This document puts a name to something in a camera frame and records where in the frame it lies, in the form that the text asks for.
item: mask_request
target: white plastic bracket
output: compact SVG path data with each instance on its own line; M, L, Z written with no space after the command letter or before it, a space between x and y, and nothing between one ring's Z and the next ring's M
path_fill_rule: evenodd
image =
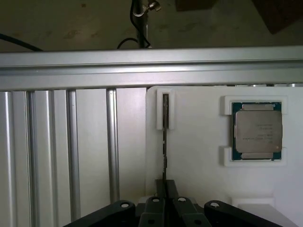
M240 102L281 102L282 115L288 112L287 96L224 96L224 115L232 114L232 103Z
M224 96L224 115L232 115L232 103L236 102L281 102L282 115L288 113L287 96ZM281 160L233 160L232 148L224 148L224 166L225 167L278 167L287 165L287 149L282 148Z
M287 149L282 148L281 160L233 160L232 148L224 148L224 166L225 167L280 167L287 165Z
M169 127L168 129L175 129L175 91L172 88L158 88L157 89L157 130L163 129L163 95L169 95Z
M268 204L275 207L275 198L260 197L260 198L232 198L232 206L240 208L242 204Z

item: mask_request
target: cpu processor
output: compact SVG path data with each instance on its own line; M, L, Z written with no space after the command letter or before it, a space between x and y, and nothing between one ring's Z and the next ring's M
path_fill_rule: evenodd
M281 102L232 104L232 159L281 159Z

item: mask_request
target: concrete floor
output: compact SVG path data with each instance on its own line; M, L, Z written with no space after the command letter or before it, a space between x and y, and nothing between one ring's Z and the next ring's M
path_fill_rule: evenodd
M130 0L4 0L0 33L45 51L115 49L135 37ZM303 19L270 34L251 0L219 0L211 10L176 12L175 0L160 0L149 13L153 48L266 46L303 44ZM128 42L123 48L136 48ZM0 52L27 51L0 41Z

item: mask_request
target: black metal bracket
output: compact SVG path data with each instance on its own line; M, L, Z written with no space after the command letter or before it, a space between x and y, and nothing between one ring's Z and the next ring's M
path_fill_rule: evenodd
M118 201L65 227L281 227L222 201L200 207L194 199L180 197L174 180L156 180L157 196L137 207Z

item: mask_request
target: black cable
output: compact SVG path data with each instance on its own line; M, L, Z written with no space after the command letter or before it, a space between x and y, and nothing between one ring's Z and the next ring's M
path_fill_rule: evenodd
M134 39L134 38L126 38L126 39L122 40L122 41L119 43L117 49L120 49L120 47L121 47L125 42L127 42L127 41L134 41L134 42L138 43L138 40L136 40L136 39Z
M43 51L35 46L32 46L31 44L27 44L21 40L18 40L18 39L15 39L13 37L10 37L10 36L7 36L7 35L4 35L4 34L1 34L0 33L0 39L4 40L4 41L7 41L7 42L10 42L12 44L16 44L16 45L19 45L19 46L23 46L25 48L28 48L32 51Z
M135 0L132 0L132 4L131 4L131 10L130 10L130 20L133 24L133 26L137 29L137 31L139 32L139 34L144 38L145 42L147 43L147 46L145 48L148 48L151 44L150 42L148 42L148 40L145 38L145 36L143 35L142 31L138 28L138 26L136 25L136 23L134 22L134 19L133 19L133 13L134 13L134 1Z

